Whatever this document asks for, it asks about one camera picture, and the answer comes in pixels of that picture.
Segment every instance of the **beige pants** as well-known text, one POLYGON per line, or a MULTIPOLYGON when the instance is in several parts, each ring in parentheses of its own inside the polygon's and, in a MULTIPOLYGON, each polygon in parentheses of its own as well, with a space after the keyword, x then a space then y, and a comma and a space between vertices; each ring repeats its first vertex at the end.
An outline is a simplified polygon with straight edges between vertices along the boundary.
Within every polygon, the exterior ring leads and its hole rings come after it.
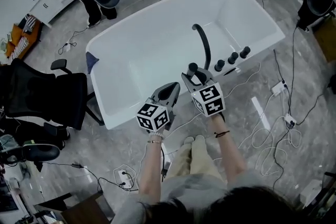
POLYGON ((203 139, 181 146, 167 172, 166 179, 190 174, 208 174, 223 180, 206 150, 203 139))

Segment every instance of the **white bathtub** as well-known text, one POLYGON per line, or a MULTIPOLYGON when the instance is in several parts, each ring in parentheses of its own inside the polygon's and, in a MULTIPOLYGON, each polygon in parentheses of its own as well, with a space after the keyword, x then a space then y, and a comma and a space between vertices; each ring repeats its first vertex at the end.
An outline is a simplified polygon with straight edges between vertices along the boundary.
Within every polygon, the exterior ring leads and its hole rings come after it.
POLYGON ((181 73, 195 62, 203 67, 204 48, 193 24, 203 27, 211 48, 209 70, 215 79, 251 61, 285 36, 255 0, 162 0, 111 26, 93 38, 87 51, 100 60, 91 78, 107 129, 132 119, 154 90, 181 85, 179 104, 191 100, 181 73), (249 46, 246 59, 227 62, 232 52, 249 46), (221 72, 214 66, 226 64, 221 72))

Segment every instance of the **dark hair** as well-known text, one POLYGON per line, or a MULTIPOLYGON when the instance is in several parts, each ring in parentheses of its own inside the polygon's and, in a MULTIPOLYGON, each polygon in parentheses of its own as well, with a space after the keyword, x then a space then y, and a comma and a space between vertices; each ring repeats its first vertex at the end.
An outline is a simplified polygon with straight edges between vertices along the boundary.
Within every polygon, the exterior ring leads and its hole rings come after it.
MULTIPOLYGON (((145 206, 145 224, 194 223, 194 214, 177 199, 145 206)), ((199 223, 217 223, 224 218, 232 221, 291 221, 308 220, 285 199, 267 187, 235 188, 211 204, 199 223)))

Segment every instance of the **black faucet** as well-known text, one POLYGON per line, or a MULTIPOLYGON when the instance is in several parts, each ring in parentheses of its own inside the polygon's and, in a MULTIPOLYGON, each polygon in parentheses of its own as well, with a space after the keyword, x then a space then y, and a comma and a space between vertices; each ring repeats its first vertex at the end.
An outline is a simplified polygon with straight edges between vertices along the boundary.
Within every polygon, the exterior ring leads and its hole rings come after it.
POLYGON ((193 30, 197 30, 199 35, 201 36, 201 40, 203 42, 204 46, 204 51, 205 51, 205 64, 204 64, 204 69, 208 70, 211 62, 211 51, 210 51, 210 46, 208 39, 206 38, 206 35, 202 29, 202 27, 198 24, 193 25, 193 30))

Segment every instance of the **gray tiled floor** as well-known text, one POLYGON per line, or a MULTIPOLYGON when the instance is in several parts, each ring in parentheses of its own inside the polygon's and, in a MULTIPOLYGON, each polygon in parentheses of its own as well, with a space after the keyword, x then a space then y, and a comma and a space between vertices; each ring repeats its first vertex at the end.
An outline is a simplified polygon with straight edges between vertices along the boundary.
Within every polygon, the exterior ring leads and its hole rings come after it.
MULTIPOLYGON (((66 58, 68 67, 74 72, 86 70, 85 48, 88 41, 96 34, 107 29, 119 20, 130 14, 147 7, 160 0, 121 0, 118 6, 118 18, 104 20, 95 28, 85 31, 75 37, 75 48, 65 52, 62 56, 57 50, 70 38, 74 30, 83 30, 86 27, 87 14, 81 3, 75 3, 62 12, 53 22, 53 28, 44 28, 41 42, 31 51, 26 62, 33 68, 51 73, 50 64, 55 59, 66 58)), ((265 10, 278 23, 286 35, 276 48, 281 73, 291 86, 292 78, 292 34, 295 29, 297 10, 300 4, 297 0, 264 0, 265 10)), ((224 94, 227 94, 236 84, 244 82, 253 72, 258 70, 258 63, 246 73, 240 74, 235 80, 223 86, 224 94)), ((327 64, 325 58, 311 33, 303 33, 296 30, 295 33, 295 83, 292 97, 292 115, 300 121, 312 107, 316 96, 320 94, 327 84, 334 69, 327 64)), ((261 70, 250 81, 238 87, 227 99, 225 115, 231 129, 234 140, 239 144, 247 137, 258 120, 258 113, 251 102, 256 97, 264 108, 267 99, 271 95, 270 88, 279 82, 280 76, 274 60, 273 51, 261 63, 261 70)), ((90 76, 88 76, 89 91, 92 91, 90 76)), ((333 168, 336 152, 335 122, 336 114, 335 97, 327 91, 319 99, 316 108, 311 112, 307 120, 297 127, 302 132, 302 141, 299 148, 293 148, 282 142, 281 148, 288 153, 285 172, 277 183, 277 190, 290 199, 294 199, 298 193, 312 179, 321 179, 322 172, 333 168)), ((267 119, 272 126, 275 119, 282 115, 280 97, 270 100, 266 112, 267 119)), ((172 130, 189 121, 197 114, 192 104, 188 104, 176 111, 177 117, 172 130)), ((29 119, 42 123, 41 119, 29 119)), ((277 123, 274 131, 277 141, 284 134, 285 127, 277 123)), ((180 142, 188 135, 203 134, 207 137, 208 151, 213 158, 219 158, 219 147, 212 136, 212 130, 203 116, 197 117, 193 122, 179 129, 166 141, 170 152, 178 149, 180 142)), ((258 133, 255 144, 260 144, 267 133, 258 133)), ((139 160, 143 156, 147 134, 141 131, 135 121, 118 126, 114 130, 107 130, 104 126, 86 116, 81 131, 71 130, 71 139, 57 163, 80 162, 87 166, 97 176, 114 181, 113 170, 121 164, 128 164, 135 170, 139 169, 139 160)), ((297 136, 293 136, 293 142, 297 143, 297 136)), ((270 139, 262 148, 270 146, 270 139)), ((241 152, 248 160, 250 168, 255 167, 260 150, 251 146, 247 140, 241 147, 241 152)), ((278 159, 284 161, 284 156, 279 153, 278 159)), ((266 170, 271 165, 271 158, 265 163, 266 170)), ((40 190, 45 200, 55 198, 66 192, 73 191, 84 195, 92 193, 96 189, 96 182, 85 170, 78 170, 67 166, 45 165, 42 172, 38 173, 33 166, 32 179, 22 182, 22 189, 28 203, 37 204, 43 201, 40 190)), ((265 177, 265 182, 272 185, 279 176, 279 172, 265 177)), ((118 210, 128 195, 114 185, 102 183, 105 197, 113 210, 118 210)))

